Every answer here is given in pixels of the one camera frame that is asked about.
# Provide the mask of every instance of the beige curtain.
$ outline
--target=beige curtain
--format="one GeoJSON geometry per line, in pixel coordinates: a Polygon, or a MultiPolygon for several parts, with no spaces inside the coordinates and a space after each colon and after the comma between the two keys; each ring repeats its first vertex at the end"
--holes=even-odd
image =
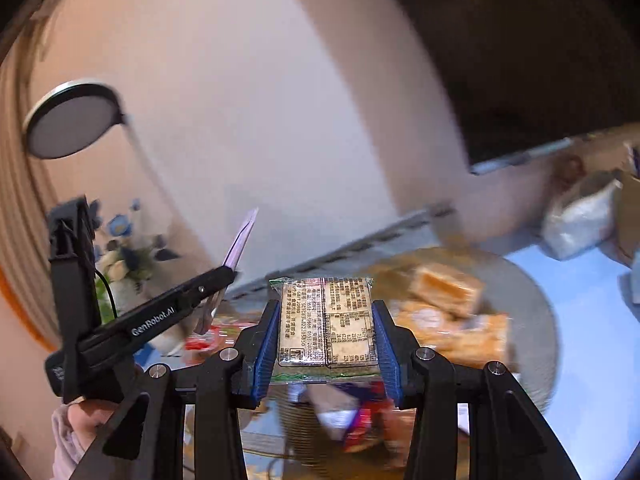
{"type": "Polygon", "coordinates": [[[46,168],[27,155],[22,122],[48,18],[28,22],[0,66],[0,291],[31,334],[60,346],[49,281],[46,213],[56,204],[46,168]]]}

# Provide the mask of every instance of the black television screen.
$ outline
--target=black television screen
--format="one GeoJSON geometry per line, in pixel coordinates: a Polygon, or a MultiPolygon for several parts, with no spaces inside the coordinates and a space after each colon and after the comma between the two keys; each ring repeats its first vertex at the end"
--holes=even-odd
{"type": "Polygon", "coordinates": [[[638,0],[398,0],[472,170],[640,120],[638,0]]]}

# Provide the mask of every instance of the wall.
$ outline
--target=wall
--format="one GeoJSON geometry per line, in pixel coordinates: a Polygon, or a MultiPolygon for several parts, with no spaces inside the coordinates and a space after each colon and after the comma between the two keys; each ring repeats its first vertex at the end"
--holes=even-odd
{"type": "MultiPolygon", "coordinates": [[[[467,173],[446,96],[394,0],[63,0],[49,32],[33,97],[86,76],[115,86],[212,259],[260,207],[242,280],[428,202],[453,200],[479,240],[546,201],[548,159],[467,173]]],[[[611,142],[584,150],[591,167],[622,158],[611,142]]],[[[77,157],[51,166],[62,194],[64,182],[110,178],[86,171],[108,166],[106,152],[77,157]]]]}
{"type": "Polygon", "coordinates": [[[0,426],[24,437],[16,456],[32,480],[51,478],[55,448],[51,413],[60,405],[47,383],[47,351],[29,336],[0,295],[0,426]]]}

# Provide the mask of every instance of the blue gripper pad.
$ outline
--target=blue gripper pad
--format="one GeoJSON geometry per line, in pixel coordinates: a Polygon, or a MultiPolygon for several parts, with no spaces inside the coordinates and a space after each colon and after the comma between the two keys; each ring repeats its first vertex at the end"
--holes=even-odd
{"type": "Polygon", "coordinates": [[[236,408],[254,410],[267,394],[278,351],[280,302],[270,301],[256,326],[245,328],[234,347],[242,353],[242,368],[231,379],[236,408]]]}
{"type": "MultiPolygon", "coordinates": [[[[376,303],[378,302],[374,301],[373,304],[373,327],[376,332],[376,346],[378,347],[378,366],[380,367],[382,381],[385,383],[386,396],[393,399],[396,406],[400,406],[402,404],[400,365],[391,346],[391,341],[386,333],[376,303]]],[[[382,303],[382,308],[386,310],[384,303],[382,303]]],[[[388,312],[386,312],[386,316],[388,316],[389,320],[391,319],[388,312]]]]}

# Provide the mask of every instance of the metal bolt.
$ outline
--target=metal bolt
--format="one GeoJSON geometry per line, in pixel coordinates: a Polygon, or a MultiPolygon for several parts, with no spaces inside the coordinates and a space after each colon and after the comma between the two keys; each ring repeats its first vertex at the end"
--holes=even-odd
{"type": "Polygon", "coordinates": [[[238,350],[233,347],[223,348],[220,351],[220,359],[223,361],[233,361],[236,357],[238,357],[238,350]]]}
{"type": "Polygon", "coordinates": [[[436,352],[434,352],[428,346],[421,346],[415,351],[415,355],[418,359],[423,361],[431,361],[434,357],[436,357],[436,352]]]}
{"type": "Polygon", "coordinates": [[[153,365],[151,368],[149,368],[148,373],[154,379],[157,379],[158,377],[162,377],[167,370],[168,368],[165,365],[153,365]]]}
{"type": "Polygon", "coordinates": [[[507,368],[500,361],[490,361],[489,362],[489,371],[493,375],[502,375],[507,371],[507,368]]]}

